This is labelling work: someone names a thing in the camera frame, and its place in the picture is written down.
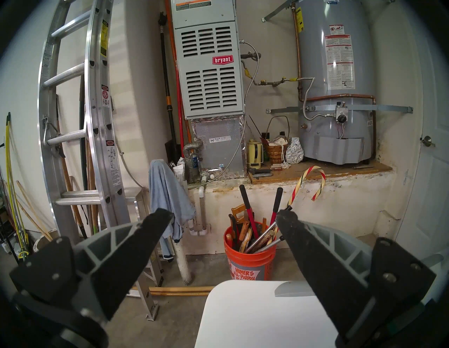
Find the yellow container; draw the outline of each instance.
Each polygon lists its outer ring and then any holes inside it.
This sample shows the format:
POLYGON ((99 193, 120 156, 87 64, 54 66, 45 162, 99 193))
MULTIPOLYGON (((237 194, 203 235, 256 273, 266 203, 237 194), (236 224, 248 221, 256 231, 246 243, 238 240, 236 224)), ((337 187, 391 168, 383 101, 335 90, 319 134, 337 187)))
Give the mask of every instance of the yellow container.
POLYGON ((249 168, 260 169, 262 162, 264 161, 264 155, 262 153, 262 143, 260 141, 250 141, 247 145, 248 157, 247 163, 249 168))

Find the candy cane decoration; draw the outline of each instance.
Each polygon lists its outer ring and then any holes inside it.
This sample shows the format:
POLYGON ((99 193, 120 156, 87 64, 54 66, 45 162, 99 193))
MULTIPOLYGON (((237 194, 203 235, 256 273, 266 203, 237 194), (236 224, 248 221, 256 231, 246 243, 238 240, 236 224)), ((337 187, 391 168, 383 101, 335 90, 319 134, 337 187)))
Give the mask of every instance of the candy cane decoration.
MULTIPOLYGON (((306 176, 309 175, 310 172, 312 171, 318 171, 321 174, 321 186, 318 189, 318 191, 313 195, 312 200, 315 201, 315 199, 318 198, 318 196, 321 194, 321 192, 323 191, 324 185, 326 184, 326 174, 324 173, 323 169, 321 169, 319 166, 313 166, 310 167, 308 170, 306 170, 303 174, 303 176, 301 177, 301 179, 298 181, 298 183, 296 184, 295 189, 293 190, 293 193, 291 194, 290 200, 288 201, 288 205, 292 205, 293 201, 295 200, 296 194, 298 193, 303 181, 305 180, 306 176)), ((278 228, 276 226, 276 228, 274 229, 274 235, 276 236, 277 232, 278 232, 278 228)), ((273 241, 273 238, 270 239, 267 243, 270 244, 273 241)))

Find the screw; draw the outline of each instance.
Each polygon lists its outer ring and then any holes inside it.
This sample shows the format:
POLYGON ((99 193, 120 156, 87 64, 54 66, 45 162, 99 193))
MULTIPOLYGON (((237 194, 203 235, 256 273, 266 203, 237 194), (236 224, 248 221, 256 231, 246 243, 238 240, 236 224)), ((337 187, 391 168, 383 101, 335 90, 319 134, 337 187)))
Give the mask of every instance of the screw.
POLYGON ((418 265, 418 264, 414 264, 414 263, 413 263, 413 264, 410 265, 410 267, 413 268, 414 270, 417 270, 417 271, 420 271, 420 270, 421 270, 421 266, 418 265))
POLYGON ((384 273, 383 278, 389 283, 395 283, 397 278, 393 273, 384 273))

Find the yellow sticker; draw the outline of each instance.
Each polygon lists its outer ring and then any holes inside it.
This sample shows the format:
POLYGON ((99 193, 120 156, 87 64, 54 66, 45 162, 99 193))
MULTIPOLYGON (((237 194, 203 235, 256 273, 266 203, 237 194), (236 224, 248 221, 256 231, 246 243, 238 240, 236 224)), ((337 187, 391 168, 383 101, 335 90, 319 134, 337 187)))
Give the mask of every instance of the yellow sticker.
POLYGON ((100 53, 106 57, 108 49, 108 23, 103 21, 101 26, 100 53))
POLYGON ((300 7, 298 7, 298 9, 296 10, 296 23, 298 24, 298 33, 302 32, 304 30, 304 23, 303 13, 300 7))

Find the aluminum foil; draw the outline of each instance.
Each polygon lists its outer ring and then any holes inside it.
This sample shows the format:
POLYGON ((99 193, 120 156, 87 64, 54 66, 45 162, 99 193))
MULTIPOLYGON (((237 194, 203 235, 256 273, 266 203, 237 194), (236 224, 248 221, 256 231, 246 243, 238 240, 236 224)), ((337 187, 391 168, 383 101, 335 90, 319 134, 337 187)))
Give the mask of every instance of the aluminum foil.
POLYGON ((289 164, 299 163, 304 159, 304 150, 299 142, 299 138, 290 138, 290 145, 285 154, 285 160, 289 164))

